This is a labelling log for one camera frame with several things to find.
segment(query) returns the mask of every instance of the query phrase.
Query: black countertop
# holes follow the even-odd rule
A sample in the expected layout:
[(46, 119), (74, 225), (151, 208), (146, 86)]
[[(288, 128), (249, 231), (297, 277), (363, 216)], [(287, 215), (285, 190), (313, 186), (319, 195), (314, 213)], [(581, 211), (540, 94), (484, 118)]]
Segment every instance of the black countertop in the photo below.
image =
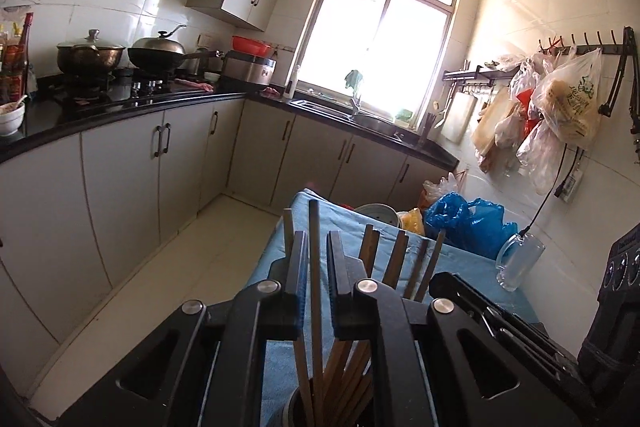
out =
[(149, 99), (126, 98), (119, 102), (114, 102), (109, 105), (109, 107), (99, 107), (95, 110), (89, 108), (80, 113), (66, 111), (60, 103), (50, 98), (32, 100), (27, 104), (24, 122), (18, 132), (11, 136), (0, 137), (0, 163), (65, 136), (70, 136), (115, 121), (126, 120), (127, 118), (174, 107), (233, 98), (249, 98), (256, 102), (265, 103), (288, 112), (306, 116), (312, 120), (330, 124), (331, 126), (347, 130), (357, 136), (362, 136), (398, 150), (399, 152), (404, 152), (405, 154), (424, 160), (446, 171), (453, 171), (458, 165), (458, 159), (435, 142), (428, 142), (425, 149), (417, 148), (417, 146), (414, 145), (415, 141), (417, 141), (417, 135), (404, 130), (401, 130), (401, 132), (406, 136), (406, 141), (400, 142), (357, 126), (349, 121), (340, 120), (327, 114), (320, 114), (294, 105), (290, 100), (274, 100), (245, 92), (210, 93), (200, 90), (182, 89), (179, 92), (172, 92), (167, 96), (151, 97)]

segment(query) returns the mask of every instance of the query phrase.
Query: electrical cord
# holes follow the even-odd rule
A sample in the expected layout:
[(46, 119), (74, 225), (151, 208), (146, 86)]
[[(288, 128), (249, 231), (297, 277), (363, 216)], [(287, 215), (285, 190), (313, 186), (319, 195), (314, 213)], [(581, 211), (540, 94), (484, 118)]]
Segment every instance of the electrical cord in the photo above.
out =
[(527, 232), (529, 232), (529, 230), (531, 229), (531, 227), (533, 226), (533, 223), (535, 222), (535, 220), (538, 218), (538, 215), (540, 214), (540, 211), (542, 210), (542, 207), (545, 206), (546, 200), (549, 199), (549, 196), (551, 195), (551, 193), (554, 191), (554, 187), (556, 186), (556, 183), (558, 183), (558, 178), (560, 177), (560, 171), (562, 170), (562, 164), (564, 163), (564, 156), (566, 155), (566, 147), (567, 145), (564, 144), (564, 150), (562, 151), (562, 158), (560, 158), (560, 166), (558, 167), (558, 174), (556, 174), (556, 179), (554, 180), (554, 184), (551, 185), (551, 188), (549, 189), (548, 193), (545, 196), (545, 199), (542, 201), (542, 203), (540, 204), (538, 211), (536, 212), (536, 215), (533, 216), (533, 219), (531, 219), (531, 222), (529, 223), (529, 226), (525, 227), (524, 229), (520, 230), (518, 232), (518, 235), (520, 237), (524, 237), (525, 234)]

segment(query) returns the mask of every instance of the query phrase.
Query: glass mug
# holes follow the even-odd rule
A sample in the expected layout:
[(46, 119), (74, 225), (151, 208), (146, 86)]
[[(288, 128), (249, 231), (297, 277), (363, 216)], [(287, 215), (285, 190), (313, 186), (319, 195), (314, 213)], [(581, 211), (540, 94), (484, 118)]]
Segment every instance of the glass mug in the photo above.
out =
[[(495, 260), (495, 267), (500, 270), (496, 277), (498, 284), (508, 292), (516, 290), (543, 251), (545, 245), (532, 233), (527, 232), (524, 237), (520, 237), (520, 234), (512, 235), (502, 245)], [(502, 259), (507, 252), (507, 260), (503, 263)]]

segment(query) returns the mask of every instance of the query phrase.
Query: kitchen sink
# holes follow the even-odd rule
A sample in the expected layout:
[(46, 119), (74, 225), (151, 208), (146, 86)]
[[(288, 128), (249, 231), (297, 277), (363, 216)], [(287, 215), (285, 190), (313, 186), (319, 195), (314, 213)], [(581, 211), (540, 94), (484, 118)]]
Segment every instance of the kitchen sink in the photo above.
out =
[(296, 100), (295, 102), (293, 102), (293, 105), (297, 105), (298, 107), (303, 107), (311, 111), (328, 114), (335, 118), (340, 118), (341, 120), (349, 120), (351, 118), (350, 115), (340, 110), (332, 109), (331, 107), (325, 107), (324, 105), (320, 105), (319, 103), (309, 102), (308, 100)]
[(369, 129), (370, 131), (399, 140), (398, 136), (396, 136), (396, 133), (398, 133), (398, 127), (393, 125), (391, 122), (382, 120), (381, 118), (360, 112), (356, 116), (352, 116), (351, 121), (360, 127)]

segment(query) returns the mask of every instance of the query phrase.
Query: blue towel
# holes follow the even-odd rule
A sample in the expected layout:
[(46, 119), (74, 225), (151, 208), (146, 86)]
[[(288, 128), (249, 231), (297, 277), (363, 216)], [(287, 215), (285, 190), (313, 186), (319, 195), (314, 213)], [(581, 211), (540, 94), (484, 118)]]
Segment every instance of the blue towel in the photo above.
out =
[[(371, 223), (380, 230), (380, 243), (376, 255), (376, 263), (372, 277), (382, 280), (386, 265), (398, 235), (398, 229), (386, 225), (370, 217), (362, 216), (335, 204), (323, 200), (311, 190), (299, 192), (292, 204), (293, 221), (295, 230), (308, 231), (308, 202), (311, 199), (320, 200), (320, 234), (321, 234), (321, 285), (322, 285), (322, 355), (326, 363), (334, 343), (334, 330), (331, 324), (331, 312), (328, 295), (328, 279), (326, 270), (326, 234), (331, 230), (340, 230), (340, 237), (344, 253), (357, 257), (364, 235), (365, 226)], [(411, 275), (415, 264), (418, 248), (422, 238), (415, 233), (409, 233), (408, 253), (406, 254), (402, 273), (398, 283), (398, 291), (402, 293)], [(434, 241), (430, 242), (427, 257), (431, 256)], [(267, 247), (262, 254), (258, 266), (254, 270), (247, 285), (254, 284), (267, 277), (271, 263), (280, 257), (284, 257), (284, 230), (280, 220), (271, 234)], [(428, 264), (425, 259), (422, 270)], [(470, 285), (478, 289), (488, 299), (500, 305), (503, 309), (516, 313), (527, 322), (537, 322), (535, 312), (522, 291), (508, 292), (501, 288), (495, 280), (495, 261), (485, 257), (469, 253), (458, 248), (444, 245), (436, 265), (436, 272), (449, 271), (457, 273)], [(311, 370), (311, 309), (309, 302), (309, 285), (307, 284), (306, 314), (305, 314), (305, 343), (307, 353), (307, 365), (309, 376)], [(430, 302), (431, 296), (427, 294), (424, 302)], [(290, 342), (269, 342), (264, 364), (264, 382), (262, 385), (262, 415), (260, 425), (267, 424), (269, 418), (282, 408), (291, 393), (298, 386), (296, 365), (293, 356), (293, 347)]]

